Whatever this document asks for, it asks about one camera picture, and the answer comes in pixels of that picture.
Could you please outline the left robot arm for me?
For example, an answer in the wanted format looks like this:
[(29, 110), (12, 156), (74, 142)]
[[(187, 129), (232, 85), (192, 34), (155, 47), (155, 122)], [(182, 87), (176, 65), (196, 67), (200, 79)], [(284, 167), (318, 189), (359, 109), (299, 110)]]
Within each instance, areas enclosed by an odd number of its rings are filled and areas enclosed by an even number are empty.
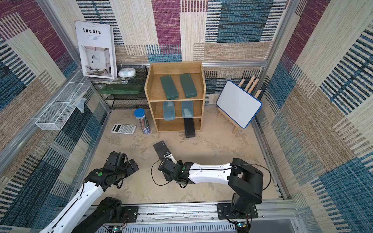
[(121, 201), (107, 197), (90, 216), (81, 221), (83, 215), (108, 188), (114, 185), (120, 189), (124, 179), (138, 170), (134, 159), (129, 160), (125, 153), (111, 152), (104, 166), (89, 173), (76, 195), (41, 232), (94, 233), (106, 223), (123, 219)]

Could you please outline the dark green pencil case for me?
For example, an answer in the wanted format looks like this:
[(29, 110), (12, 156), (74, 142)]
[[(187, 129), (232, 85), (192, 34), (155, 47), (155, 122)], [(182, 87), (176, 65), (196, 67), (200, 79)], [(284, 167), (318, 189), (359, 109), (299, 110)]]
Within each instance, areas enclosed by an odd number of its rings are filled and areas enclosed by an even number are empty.
[(160, 80), (167, 100), (174, 100), (179, 98), (178, 91), (170, 75), (161, 76)]
[(193, 79), (191, 74), (180, 74), (180, 82), (182, 84), (182, 88), (184, 91), (184, 95), (186, 98), (194, 98), (197, 97), (197, 89), (194, 85)]

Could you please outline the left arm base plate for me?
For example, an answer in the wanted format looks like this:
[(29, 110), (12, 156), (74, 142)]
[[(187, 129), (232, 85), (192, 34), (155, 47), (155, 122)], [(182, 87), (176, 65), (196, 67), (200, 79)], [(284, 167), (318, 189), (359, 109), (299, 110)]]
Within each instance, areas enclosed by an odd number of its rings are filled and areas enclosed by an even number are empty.
[(138, 206), (123, 206), (118, 223), (135, 223), (138, 217)]

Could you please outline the light teal pencil case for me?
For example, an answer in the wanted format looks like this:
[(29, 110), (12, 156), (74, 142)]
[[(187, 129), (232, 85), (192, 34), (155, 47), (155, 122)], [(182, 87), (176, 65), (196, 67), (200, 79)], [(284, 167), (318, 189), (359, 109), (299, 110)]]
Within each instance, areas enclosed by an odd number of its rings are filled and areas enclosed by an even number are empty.
[(193, 118), (193, 101), (183, 101), (181, 103), (182, 117), (185, 119)]
[(174, 102), (163, 102), (163, 118), (165, 121), (175, 120)]

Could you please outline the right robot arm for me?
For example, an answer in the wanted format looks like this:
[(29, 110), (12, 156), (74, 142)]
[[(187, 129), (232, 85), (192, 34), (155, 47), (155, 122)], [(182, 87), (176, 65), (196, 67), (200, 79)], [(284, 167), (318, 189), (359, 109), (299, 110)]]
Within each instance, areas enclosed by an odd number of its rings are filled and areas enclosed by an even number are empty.
[(242, 159), (234, 158), (223, 165), (200, 165), (174, 162), (170, 158), (160, 161), (158, 170), (167, 182), (175, 181), (181, 188), (189, 184), (218, 183), (229, 186), (233, 197), (228, 211), (221, 210), (227, 219), (257, 218), (256, 205), (262, 203), (264, 174)]

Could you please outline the black pencil case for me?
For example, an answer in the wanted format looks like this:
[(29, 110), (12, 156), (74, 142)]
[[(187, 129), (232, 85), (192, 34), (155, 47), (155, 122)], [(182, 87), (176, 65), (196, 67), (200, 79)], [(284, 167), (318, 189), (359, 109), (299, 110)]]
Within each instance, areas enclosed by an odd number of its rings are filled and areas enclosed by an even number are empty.
[(170, 150), (168, 149), (168, 147), (166, 146), (164, 141), (160, 141), (160, 142), (154, 144), (153, 147), (154, 147), (160, 161), (163, 161), (164, 159), (166, 159), (167, 157), (172, 155), (172, 153), (170, 152)]
[(184, 119), (185, 136), (186, 138), (192, 138), (196, 136), (195, 125), (193, 118)]

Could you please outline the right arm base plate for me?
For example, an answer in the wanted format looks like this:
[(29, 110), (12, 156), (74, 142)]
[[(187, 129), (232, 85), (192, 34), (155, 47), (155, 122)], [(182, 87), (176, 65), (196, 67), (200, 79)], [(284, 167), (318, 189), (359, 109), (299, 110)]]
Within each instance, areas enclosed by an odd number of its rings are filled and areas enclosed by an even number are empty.
[(231, 203), (218, 203), (216, 207), (217, 207), (218, 218), (222, 220), (230, 219), (231, 221), (233, 221), (235, 219), (258, 218), (257, 208), (256, 208), (256, 205), (253, 203), (248, 205), (245, 212), (234, 210), (231, 207)]

